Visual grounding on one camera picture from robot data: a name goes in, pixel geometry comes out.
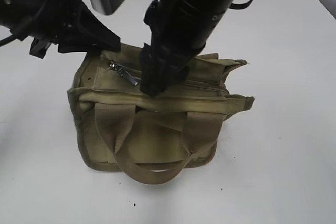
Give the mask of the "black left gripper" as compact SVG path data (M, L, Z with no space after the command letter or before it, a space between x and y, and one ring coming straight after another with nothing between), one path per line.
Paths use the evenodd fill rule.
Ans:
M35 57L52 44L61 54L121 49L120 37L82 0L1 0L1 26L10 31L1 46L32 37L29 53Z

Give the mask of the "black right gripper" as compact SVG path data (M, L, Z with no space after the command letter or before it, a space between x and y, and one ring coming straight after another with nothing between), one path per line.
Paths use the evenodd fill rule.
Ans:
M151 97L186 80L190 59L205 46L205 6L197 0L153 0L144 23L151 42L140 52L141 91Z

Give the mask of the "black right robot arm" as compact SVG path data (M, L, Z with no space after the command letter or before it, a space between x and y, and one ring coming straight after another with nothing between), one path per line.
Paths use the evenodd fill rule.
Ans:
M168 86L182 82L188 63L206 42L228 9L245 9L253 0L154 0L144 23L151 42L140 53L140 90L155 97Z

